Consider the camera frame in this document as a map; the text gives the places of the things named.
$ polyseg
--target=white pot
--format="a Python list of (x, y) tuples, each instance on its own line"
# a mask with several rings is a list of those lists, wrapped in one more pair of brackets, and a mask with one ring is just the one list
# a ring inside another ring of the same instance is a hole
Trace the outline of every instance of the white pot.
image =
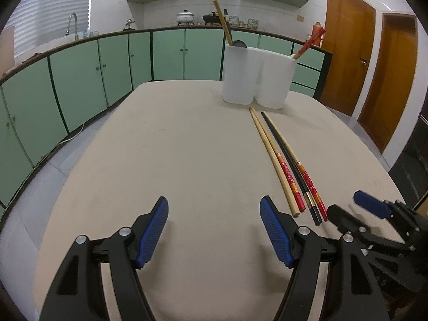
[(177, 14), (177, 18), (175, 19), (177, 23), (193, 23), (193, 17), (195, 15), (187, 10), (184, 12), (180, 12)]

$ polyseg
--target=orange door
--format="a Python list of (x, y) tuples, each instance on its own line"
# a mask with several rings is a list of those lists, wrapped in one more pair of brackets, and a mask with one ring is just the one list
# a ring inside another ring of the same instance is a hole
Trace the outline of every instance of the orange door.
[(417, 52), (416, 18), (385, 13), (373, 82), (358, 119), (381, 152), (406, 107)]
[(320, 101), (352, 115), (364, 84), (375, 35), (375, 9), (363, 0), (328, 0), (322, 48), (333, 54)]

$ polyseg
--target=floor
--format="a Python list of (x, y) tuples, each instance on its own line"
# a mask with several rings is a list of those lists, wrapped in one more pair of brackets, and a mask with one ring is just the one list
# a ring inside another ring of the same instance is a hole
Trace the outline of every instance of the floor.
[(345, 123), (349, 129), (351, 129), (355, 135), (357, 135), (362, 142), (367, 146), (367, 148), (374, 154), (377, 160), (382, 164), (384, 169), (389, 172), (391, 167), (388, 165), (387, 161), (382, 156), (382, 153), (379, 151), (375, 143), (372, 141), (370, 136), (365, 132), (363, 127), (357, 122), (353, 117), (350, 117), (342, 112), (336, 111), (334, 109), (328, 108), (333, 112), (343, 123)]
[[(365, 143), (389, 171), (390, 167), (382, 154), (357, 121), (341, 112), (330, 110)], [(0, 279), (29, 321), (39, 320), (33, 299), (33, 278), (37, 254), (52, 208), (74, 165), (110, 114), (106, 113), (86, 127), (41, 168), (18, 199), (1, 231)]]

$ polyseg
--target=red utensil handle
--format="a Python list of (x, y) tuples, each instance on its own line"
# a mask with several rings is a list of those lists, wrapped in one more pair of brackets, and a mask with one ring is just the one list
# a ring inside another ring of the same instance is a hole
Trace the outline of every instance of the red utensil handle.
[(281, 164), (282, 171), (284, 171), (285, 178), (288, 181), (288, 184), (290, 185), (290, 188), (292, 189), (292, 193), (296, 199), (297, 207), (299, 208), (300, 212), (303, 212), (306, 210), (305, 203), (303, 202), (302, 196), (300, 195), (299, 189), (297, 188), (297, 185), (293, 179), (293, 175), (290, 172), (290, 169), (288, 168), (287, 164), (284, 161), (284, 158), (282, 157), (281, 153), (277, 153), (277, 158), (279, 163)]
[(316, 40), (319, 37), (321, 37), (324, 33), (325, 33), (325, 29), (321, 28), (318, 30), (318, 32), (315, 35), (312, 35), (311, 38), (305, 42), (303, 47), (299, 49), (299, 51), (294, 56), (294, 59), (299, 59), (303, 55), (303, 53), (305, 53), (309, 49), (309, 47), (311, 47), (316, 42)]
[(306, 184), (308, 185), (309, 190), (311, 191), (312, 195), (314, 196), (315, 202), (318, 205), (318, 208), (320, 210), (322, 218), (324, 219), (324, 221), (328, 221), (327, 211), (325, 209), (324, 203), (322, 202), (321, 197), (318, 194), (318, 191), (315, 188), (311, 178), (309, 177), (305, 168), (303, 168), (303, 165), (301, 162), (297, 162), (296, 164), (297, 164), (297, 168), (299, 169), (300, 173), (302, 174), (303, 179), (305, 180)]

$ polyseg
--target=white plastic container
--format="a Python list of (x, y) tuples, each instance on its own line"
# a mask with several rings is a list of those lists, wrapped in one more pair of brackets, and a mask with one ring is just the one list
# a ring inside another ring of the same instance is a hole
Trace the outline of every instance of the white plastic container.
[(297, 66), (297, 60), (286, 55), (260, 49), (262, 70), (258, 78), (255, 100), (270, 109), (282, 109)]
[(251, 104), (262, 65), (259, 49), (226, 45), (223, 64), (223, 100), (231, 104)]

